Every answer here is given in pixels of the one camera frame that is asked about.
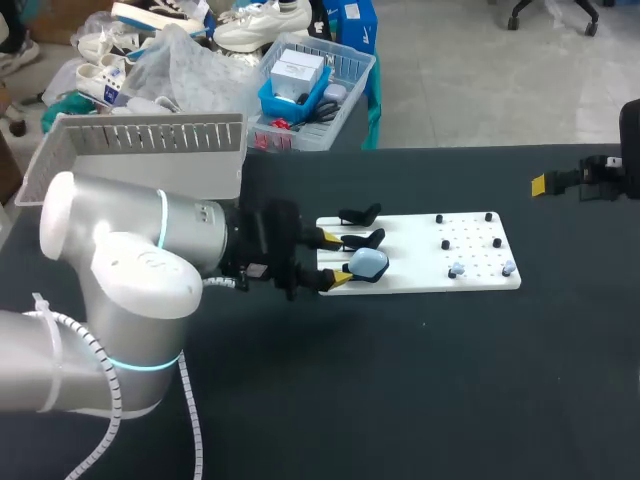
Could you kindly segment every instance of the white sneaker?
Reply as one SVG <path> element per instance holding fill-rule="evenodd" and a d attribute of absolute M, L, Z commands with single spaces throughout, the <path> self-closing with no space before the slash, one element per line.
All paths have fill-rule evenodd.
<path fill-rule="evenodd" d="M 232 52 L 249 53 L 273 43 L 283 32 L 308 36 L 311 24 L 309 0 L 298 0 L 295 10 L 283 13 L 275 0 L 265 4 L 252 3 L 246 8 L 224 13 L 224 25 L 213 32 L 218 46 Z"/>
<path fill-rule="evenodd" d="M 40 54 L 40 47 L 29 37 L 16 53 L 0 53 L 0 77 L 15 72 L 27 63 L 33 62 Z"/>
<path fill-rule="evenodd" d="M 90 63 L 80 65 L 76 70 L 78 91 L 98 103 L 113 105 L 126 79 L 124 69 L 117 65 L 95 66 Z"/>
<path fill-rule="evenodd" d="M 148 48 L 155 39 L 153 34 L 120 33 L 107 35 L 90 33 L 78 41 L 78 52 L 87 62 L 98 64 L 100 58 L 107 53 L 128 55 Z"/>
<path fill-rule="evenodd" d="M 170 24 L 189 34 L 204 30 L 202 22 L 189 18 L 175 0 L 119 0 L 114 2 L 111 15 L 143 30 L 162 30 Z"/>

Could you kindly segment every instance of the white plastic basket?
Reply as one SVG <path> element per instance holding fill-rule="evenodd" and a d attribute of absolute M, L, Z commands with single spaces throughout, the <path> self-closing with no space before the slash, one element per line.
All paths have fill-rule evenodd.
<path fill-rule="evenodd" d="M 343 85 L 347 89 L 347 98 L 333 121 L 307 124 L 298 132 L 269 125 L 274 118 L 263 115 L 257 91 L 268 80 L 273 65 L 287 48 L 324 56 L 327 65 L 332 68 L 330 82 Z M 272 152 L 329 150 L 364 91 L 369 72 L 375 62 L 374 56 L 358 52 L 351 47 L 314 37 L 300 37 L 291 33 L 280 34 L 257 69 L 253 87 L 255 94 L 249 106 L 248 146 Z"/>
<path fill-rule="evenodd" d="M 42 205 L 49 183 L 72 170 L 195 198 L 240 196 L 247 152 L 242 114 L 57 118 L 31 158 L 16 205 Z"/>

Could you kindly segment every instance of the white board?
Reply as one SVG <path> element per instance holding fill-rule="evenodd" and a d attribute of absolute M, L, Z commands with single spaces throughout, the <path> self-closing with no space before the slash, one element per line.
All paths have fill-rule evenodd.
<path fill-rule="evenodd" d="M 520 271 L 502 275 L 507 260 L 513 257 L 507 235 L 495 212 L 487 222 L 487 212 L 380 216 L 370 227 L 341 225 L 338 217 L 319 218 L 316 222 L 337 236 L 368 236 L 384 228 L 386 237 L 378 250 L 389 257 L 389 269 L 377 283 L 349 282 L 323 295 L 373 295 L 392 293 L 465 292 L 477 290 L 515 290 L 520 287 Z M 495 238 L 502 240 L 494 248 Z M 449 240 L 449 250 L 441 247 Z M 318 250 L 318 269 L 342 270 L 353 252 Z M 465 267 L 455 279 L 448 276 L 454 262 Z"/>

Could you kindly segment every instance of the white box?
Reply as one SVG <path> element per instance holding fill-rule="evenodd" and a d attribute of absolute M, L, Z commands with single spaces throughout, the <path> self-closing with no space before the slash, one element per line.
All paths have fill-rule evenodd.
<path fill-rule="evenodd" d="M 286 49 L 282 52 L 280 60 L 287 63 L 293 63 L 294 65 L 313 68 L 316 71 L 316 82 L 320 80 L 324 71 L 324 57 L 320 57 L 318 55 L 311 55 L 309 53 Z"/>
<path fill-rule="evenodd" d="M 294 102 L 303 93 L 309 94 L 315 86 L 315 70 L 278 60 L 271 69 L 271 91 Z"/>

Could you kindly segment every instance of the blue plastic basket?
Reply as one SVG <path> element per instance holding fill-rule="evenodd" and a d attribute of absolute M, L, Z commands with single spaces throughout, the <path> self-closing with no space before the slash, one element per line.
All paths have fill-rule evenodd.
<path fill-rule="evenodd" d="M 322 94 L 329 85 L 330 75 L 331 67 L 324 67 L 322 77 L 311 90 L 307 101 L 302 105 L 274 97 L 271 89 L 271 78 L 269 78 L 267 83 L 258 91 L 258 97 L 260 97 L 260 102 L 262 103 L 262 111 L 272 117 L 282 117 L 291 124 L 304 122 L 322 99 Z"/>

